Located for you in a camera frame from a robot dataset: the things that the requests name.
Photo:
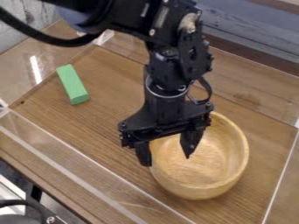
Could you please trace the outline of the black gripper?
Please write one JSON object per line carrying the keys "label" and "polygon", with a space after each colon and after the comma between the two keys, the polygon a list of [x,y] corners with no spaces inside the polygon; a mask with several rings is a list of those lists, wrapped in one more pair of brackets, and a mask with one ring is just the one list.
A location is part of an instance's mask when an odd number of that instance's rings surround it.
{"label": "black gripper", "polygon": [[142,108],[118,125],[123,147],[135,148],[141,165],[153,166],[150,141],[181,134],[181,146],[190,158],[201,143],[206,127],[211,124],[210,102],[197,104],[186,100],[187,93],[167,96],[145,89]]}

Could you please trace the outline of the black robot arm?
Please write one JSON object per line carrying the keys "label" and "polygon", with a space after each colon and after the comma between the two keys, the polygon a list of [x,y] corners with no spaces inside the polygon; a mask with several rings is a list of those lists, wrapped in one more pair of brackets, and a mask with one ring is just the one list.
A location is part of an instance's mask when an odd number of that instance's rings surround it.
{"label": "black robot arm", "polygon": [[54,46],[84,46],[112,30],[145,41],[150,54],[145,66],[143,107],[118,125],[122,145],[135,150],[139,163],[153,164],[150,143],[178,135],[186,157],[197,150],[211,125],[214,105],[190,94],[211,71],[210,42],[203,35],[202,9],[195,0],[39,0],[59,8],[70,26],[84,35],[56,38],[32,28],[3,7],[0,21],[20,33]]}

